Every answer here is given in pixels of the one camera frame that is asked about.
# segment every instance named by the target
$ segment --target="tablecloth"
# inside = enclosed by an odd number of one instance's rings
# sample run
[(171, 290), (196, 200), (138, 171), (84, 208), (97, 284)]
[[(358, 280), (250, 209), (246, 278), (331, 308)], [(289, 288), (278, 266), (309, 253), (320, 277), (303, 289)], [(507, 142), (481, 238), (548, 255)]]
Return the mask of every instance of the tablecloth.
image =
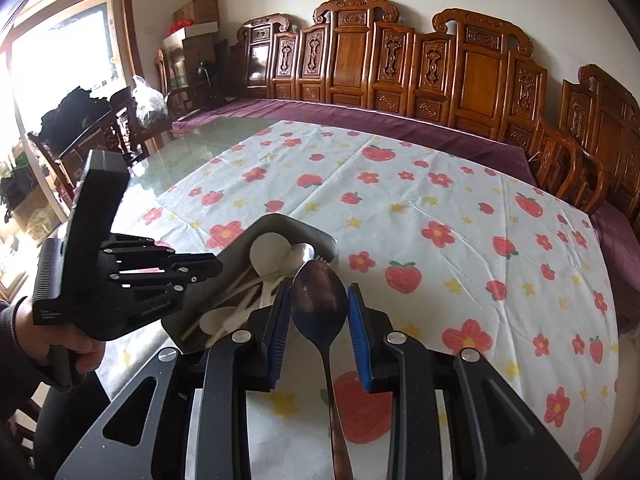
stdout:
[[(331, 234), (334, 267), (360, 284), (367, 306), (430, 349), (481, 351), (594, 477), (616, 400), (618, 334), (584, 213), (447, 153), (293, 121), (233, 146), (156, 200), (135, 200), (148, 209), (120, 227), (177, 251), (217, 253), (269, 212)], [(158, 329), (145, 330), (108, 345), (107, 388), (160, 348)], [(383, 479), (389, 397), (364, 394), (354, 370), (345, 327), (332, 373), (354, 475)], [(323, 383), (318, 352), (291, 327), (276, 390), (248, 396), (254, 478), (332, 478)]]

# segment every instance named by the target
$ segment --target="black pants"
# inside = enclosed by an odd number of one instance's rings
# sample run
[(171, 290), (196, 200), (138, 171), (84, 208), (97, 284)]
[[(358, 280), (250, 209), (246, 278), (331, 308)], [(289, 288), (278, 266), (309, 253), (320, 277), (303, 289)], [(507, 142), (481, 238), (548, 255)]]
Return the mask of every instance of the black pants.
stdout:
[(51, 388), (44, 401), (33, 442), (33, 461), (42, 480), (53, 480), (78, 441), (109, 405), (95, 372), (70, 392)]

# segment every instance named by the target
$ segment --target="spoon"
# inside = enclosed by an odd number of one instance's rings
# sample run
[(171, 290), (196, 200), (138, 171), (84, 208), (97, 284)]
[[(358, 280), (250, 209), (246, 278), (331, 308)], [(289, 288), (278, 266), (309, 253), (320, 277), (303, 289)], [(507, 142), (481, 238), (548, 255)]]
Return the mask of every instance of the spoon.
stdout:
[(264, 233), (258, 236), (249, 249), (249, 261), (254, 266), (262, 282), (262, 295), (260, 306), (269, 301), (271, 297), (271, 286), (269, 276), (278, 271), (280, 262), (285, 254), (289, 252), (291, 244), (282, 235), (277, 233)]
[(331, 425), (331, 452), (335, 480), (353, 480), (349, 451), (335, 406), (334, 383), (329, 368), (329, 348), (347, 317), (347, 294), (338, 275), (325, 262), (307, 262), (296, 274), (289, 297), (291, 318), (300, 333), (322, 356)]
[(224, 292), (221, 296), (217, 296), (211, 300), (211, 303), (206, 306), (205, 310), (210, 310), (212, 308), (217, 308), (225, 301), (230, 300), (236, 294), (251, 288), (254, 285), (257, 285), (260, 282), (263, 282), (265, 278), (274, 279), (279, 276), (285, 276), (286, 278), (293, 278), (296, 273), (300, 270), (300, 268), (307, 263), (309, 260), (314, 259), (316, 251), (313, 246), (310, 244), (295, 244), (290, 248), (289, 252), (285, 254), (285, 256), (280, 260), (280, 266), (278, 270), (274, 272), (270, 276), (265, 276), (264, 278), (258, 277), (254, 280), (249, 280), (242, 285), (233, 288), (232, 290), (228, 290)]

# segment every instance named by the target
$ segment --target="metal bolt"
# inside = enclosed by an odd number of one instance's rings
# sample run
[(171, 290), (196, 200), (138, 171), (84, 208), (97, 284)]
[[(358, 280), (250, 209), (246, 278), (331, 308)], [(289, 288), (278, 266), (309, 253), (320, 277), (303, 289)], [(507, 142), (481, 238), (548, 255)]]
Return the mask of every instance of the metal bolt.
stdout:
[(386, 336), (386, 340), (392, 345), (401, 345), (406, 341), (406, 336), (402, 332), (390, 332)]
[(251, 339), (251, 332), (248, 330), (236, 330), (231, 339), (236, 343), (246, 343)]
[(480, 358), (480, 354), (475, 348), (465, 348), (460, 355), (462, 355), (462, 358), (469, 363), (475, 363)]
[(158, 352), (158, 359), (163, 363), (173, 361), (178, 355), (178, 351), (175, 348), (163, 348)]

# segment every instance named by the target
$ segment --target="plastic bag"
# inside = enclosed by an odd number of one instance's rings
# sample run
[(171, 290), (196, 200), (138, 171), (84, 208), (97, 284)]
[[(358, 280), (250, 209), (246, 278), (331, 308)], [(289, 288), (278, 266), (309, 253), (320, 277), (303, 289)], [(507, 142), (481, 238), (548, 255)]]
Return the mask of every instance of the plastic bag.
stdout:
[(131, 93), (136, 100), (136, 116), (143, 128), (148, 128), (159, 121), (165, 121), (169, 117), (169, 112), (164, 104), (164, 96), (142, 79), (140, 76), (133, 76), (136, 87)]

